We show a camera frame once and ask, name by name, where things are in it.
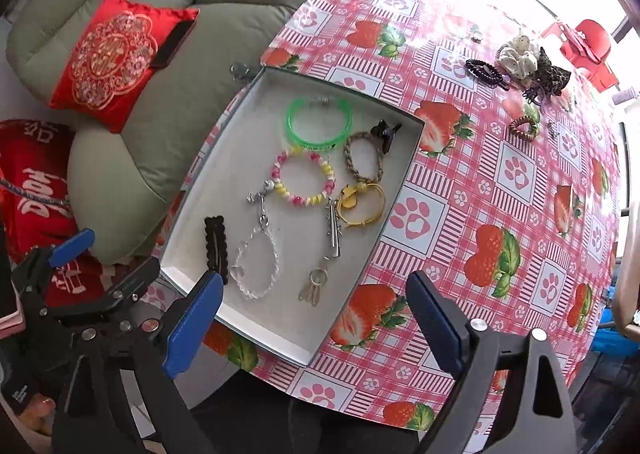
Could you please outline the black snap hair clip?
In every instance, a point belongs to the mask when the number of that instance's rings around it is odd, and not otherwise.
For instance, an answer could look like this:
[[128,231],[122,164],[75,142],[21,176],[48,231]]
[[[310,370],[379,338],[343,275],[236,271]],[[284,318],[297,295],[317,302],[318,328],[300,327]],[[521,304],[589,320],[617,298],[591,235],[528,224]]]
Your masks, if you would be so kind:
[[218,273],[222,278],[222,283],[227,285],[229,255],[224,217],[206,217],[204,225],[207,269]]

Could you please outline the silver bar keychain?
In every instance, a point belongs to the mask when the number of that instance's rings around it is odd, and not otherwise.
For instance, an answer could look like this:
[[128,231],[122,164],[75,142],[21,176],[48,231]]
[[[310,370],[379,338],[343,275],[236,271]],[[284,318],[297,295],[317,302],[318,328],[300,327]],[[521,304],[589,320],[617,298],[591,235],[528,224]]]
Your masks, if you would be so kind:
[[342,255],[342,229],[337,214],[337,200],[329,199],[326,202],[326,224],[328,244],[318,265],[309,271],[308,280],[298,294],[300,301],[306,301],[314,307],[319,304],[321,291],[329,281],[330,264]]

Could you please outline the clear crystal bead keychain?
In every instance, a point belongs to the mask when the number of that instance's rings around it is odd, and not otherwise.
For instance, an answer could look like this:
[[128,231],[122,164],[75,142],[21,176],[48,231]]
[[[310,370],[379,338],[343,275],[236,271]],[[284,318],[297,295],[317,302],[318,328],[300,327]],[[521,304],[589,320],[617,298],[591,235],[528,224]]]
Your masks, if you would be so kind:
[[248,300],[266,297],[279,280],[280,257],[266,204],[273,188],[273,181],[266,180],[260,191],[247,196],[247,202],[256,208],[256,222],[248,237],[240,242],[229,267],[232,280]]

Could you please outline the black claw hair clip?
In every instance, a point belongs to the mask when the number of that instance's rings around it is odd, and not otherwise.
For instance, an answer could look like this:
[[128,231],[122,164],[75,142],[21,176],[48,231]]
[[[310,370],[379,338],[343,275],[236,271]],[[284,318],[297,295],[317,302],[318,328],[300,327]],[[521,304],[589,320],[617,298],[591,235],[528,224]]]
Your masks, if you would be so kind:
[[370,134],[378,141],[383,154],[390,152],[390,147],[401,127],[401,123],[390,125],[385,119],[380,119],[378,124],[370,129]]

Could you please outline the green translucent bangle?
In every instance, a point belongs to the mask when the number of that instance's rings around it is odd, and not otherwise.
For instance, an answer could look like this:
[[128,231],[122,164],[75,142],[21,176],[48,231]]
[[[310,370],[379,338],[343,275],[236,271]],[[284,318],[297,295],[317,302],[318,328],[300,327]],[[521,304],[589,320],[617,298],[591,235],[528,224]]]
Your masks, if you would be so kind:
[[352,106],[335,97],[294,99],[285,111],[284,129],[295,147],[333,150],[352,133]]

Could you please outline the red printed fabric bag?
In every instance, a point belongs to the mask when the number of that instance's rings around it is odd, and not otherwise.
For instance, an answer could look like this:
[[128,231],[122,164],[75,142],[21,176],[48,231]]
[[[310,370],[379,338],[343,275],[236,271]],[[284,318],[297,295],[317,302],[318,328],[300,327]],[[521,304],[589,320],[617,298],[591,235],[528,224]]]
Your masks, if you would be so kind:
[[[43,202],[67,199],[73,140],[74,132],[66,125],[28,119],[1,123],[1,221],[14,263],[35,247],[60,245],[78,232],[70,207]],[[104,292],[101,263],[83,253],[54,271],[46,304],[88,303]]]

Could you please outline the beige green sofa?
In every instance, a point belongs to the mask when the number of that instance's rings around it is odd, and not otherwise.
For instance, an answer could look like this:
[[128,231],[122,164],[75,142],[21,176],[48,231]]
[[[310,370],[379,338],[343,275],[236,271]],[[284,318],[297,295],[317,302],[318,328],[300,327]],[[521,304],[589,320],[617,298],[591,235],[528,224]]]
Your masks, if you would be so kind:
[[[165,69],[112,133],[87,114],[73,118],[67,168],[70,209],[96,235],[104,265],[148,255],[206,136],[239,91],[231,66],[256,66],[305,0],[133,0],[198,10]],[[6,60],[26,89],[48,101],[100,0],[29,0],[14,21]]]

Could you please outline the strawberry plaid tablecloth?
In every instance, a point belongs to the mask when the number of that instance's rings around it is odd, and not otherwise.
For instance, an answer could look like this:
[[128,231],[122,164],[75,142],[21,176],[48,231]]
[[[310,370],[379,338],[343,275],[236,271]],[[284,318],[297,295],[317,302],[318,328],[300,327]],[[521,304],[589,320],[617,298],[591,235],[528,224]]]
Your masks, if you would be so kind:
[[410,430],[433,422],[454,381],[410,315],[405,284],[424,271],[491,330],[547,334],[573,379],[611,282],[620,170],[611,109],[573,76],[530,106],[465,70],[491,61],[518,29],[474,0],[306,0],[262,58],[355,90],[419,118],[423,130],[387,214],[350,217],[380,175],[337,188],[326,151],[290,144],[274,188],[296,207],[337,200],[341,229],[382,222],[372,257],[328,336],[299,366],[217,323],[219,356],[288,396]]

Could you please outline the blue storage box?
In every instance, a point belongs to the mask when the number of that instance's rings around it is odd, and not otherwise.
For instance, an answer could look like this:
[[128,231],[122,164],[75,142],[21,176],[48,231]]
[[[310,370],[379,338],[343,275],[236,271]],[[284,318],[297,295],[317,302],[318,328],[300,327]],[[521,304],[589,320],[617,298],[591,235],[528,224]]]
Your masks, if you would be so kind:
[[618,356],[619,358],[623,358],[623,356],[635,356],[639,351],[639,345],[629,338],[620,335],[615,327],[611,309],[614,294],[614,286],[610,286],[604,291],[605,306],[590,350],[605,354],[605,356]]

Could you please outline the white shallow cardboard box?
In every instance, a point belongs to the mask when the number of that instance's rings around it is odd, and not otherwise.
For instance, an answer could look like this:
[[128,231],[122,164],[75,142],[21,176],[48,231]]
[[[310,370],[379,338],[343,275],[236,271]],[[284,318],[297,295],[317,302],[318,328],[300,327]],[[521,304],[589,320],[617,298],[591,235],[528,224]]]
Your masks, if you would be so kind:
[[[187,294],[206,268],[206,217],[222,216],[226,226],[229,267],[240,242],[256,222],[256,208],[247,202],[271,176],[278,155],[290,148],[284,115],[297,98],[335,97],[352,106],[352,131],[366,131],[380,119],[402,124],[390,152],[378,157],[370,143],[326,151],[337,188],[357,175],[380,175],[381,191],[360,197],[350,217],[367,219],[387,214],[402,188],[420,142],[419,118],[378,99],[340,85],[281,69],[265,68],[233,102],[215,129],[214,140],[198,157],[186,186],[174,226],[160,255],[160,273],[181,294]],[[243,297],[229,275],[218,320],[250,341],[288,362],[310,363],[360,280],[383,231],[382,222],[360,229],[344,228],[342,255],[330,264],[329,281],[314,307],[298,294],[318,265],[326,238],[326,204],[296,207],[278,193],[266,197],[270,227],[280,257],[280,275],[264,298]]]

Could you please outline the red embroidered cushion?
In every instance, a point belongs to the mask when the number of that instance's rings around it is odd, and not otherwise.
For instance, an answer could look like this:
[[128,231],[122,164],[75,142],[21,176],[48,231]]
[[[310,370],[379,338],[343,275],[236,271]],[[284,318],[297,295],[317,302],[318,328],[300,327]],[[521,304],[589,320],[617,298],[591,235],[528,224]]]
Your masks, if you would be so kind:
[[176,26],[193,24],[199,13],[102,0],[70,53],[49,107],[89,115],[120,133],[156,71],[152,62],[160,48]]

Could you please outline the tan dining chair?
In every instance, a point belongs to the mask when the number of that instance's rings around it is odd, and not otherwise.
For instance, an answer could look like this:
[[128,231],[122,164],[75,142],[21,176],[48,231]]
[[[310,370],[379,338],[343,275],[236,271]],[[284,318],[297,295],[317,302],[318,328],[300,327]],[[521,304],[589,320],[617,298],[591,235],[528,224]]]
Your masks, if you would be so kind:
[[630,205],[627,237],[620,272],[616,282],[612,312],[618,333],[639,344],[639,325],[634,324],[638,310],[640,283],[639,202]]

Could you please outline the black smartphone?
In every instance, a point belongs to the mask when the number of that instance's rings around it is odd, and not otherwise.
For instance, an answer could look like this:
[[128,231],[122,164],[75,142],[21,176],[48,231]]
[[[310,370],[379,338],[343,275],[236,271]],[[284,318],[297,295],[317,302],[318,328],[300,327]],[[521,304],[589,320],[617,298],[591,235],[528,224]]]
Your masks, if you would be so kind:
[[184,20],[177,23],[163,44],[158,47],[157,53],[150,62],[149,68],[152,70],[165,69],[171,59],[174,58],[179,47],[193,30],[195,23],[195,20]]

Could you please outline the metal tablecloth clip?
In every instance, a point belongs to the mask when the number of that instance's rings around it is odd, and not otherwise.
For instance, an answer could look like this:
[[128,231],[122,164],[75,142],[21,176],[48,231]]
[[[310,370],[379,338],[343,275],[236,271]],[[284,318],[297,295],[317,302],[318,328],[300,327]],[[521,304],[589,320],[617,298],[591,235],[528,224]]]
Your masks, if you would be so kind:
[[235,62],[230,66],[232,80],[244,85],[250,84],[262,72],[261,66],[249,66],[246,63]]

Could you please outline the dark leopard scrunchie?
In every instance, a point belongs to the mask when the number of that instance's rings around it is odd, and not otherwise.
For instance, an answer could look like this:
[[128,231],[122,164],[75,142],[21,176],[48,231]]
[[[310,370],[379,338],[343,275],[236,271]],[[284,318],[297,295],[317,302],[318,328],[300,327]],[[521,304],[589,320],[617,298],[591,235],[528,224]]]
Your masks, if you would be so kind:
[[533,75],[532,84],[524,90],[523,97],[527,102],[540,107],[542,100],[562,95],[563,90],[570,82],[570,75],[572,75],[570,71],[555,66],[544,48],[540,48],[537,70]]

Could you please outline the white polka dot scrunchie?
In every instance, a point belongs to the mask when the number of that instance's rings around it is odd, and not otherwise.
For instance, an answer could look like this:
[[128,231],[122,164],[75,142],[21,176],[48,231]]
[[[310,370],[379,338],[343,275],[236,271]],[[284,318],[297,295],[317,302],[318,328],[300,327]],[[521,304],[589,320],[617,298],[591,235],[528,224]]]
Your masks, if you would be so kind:
[[496,62],[512,78],[525,81],[538,69],[540,48],[527,35],[521,34],[503,44],[496,53]]

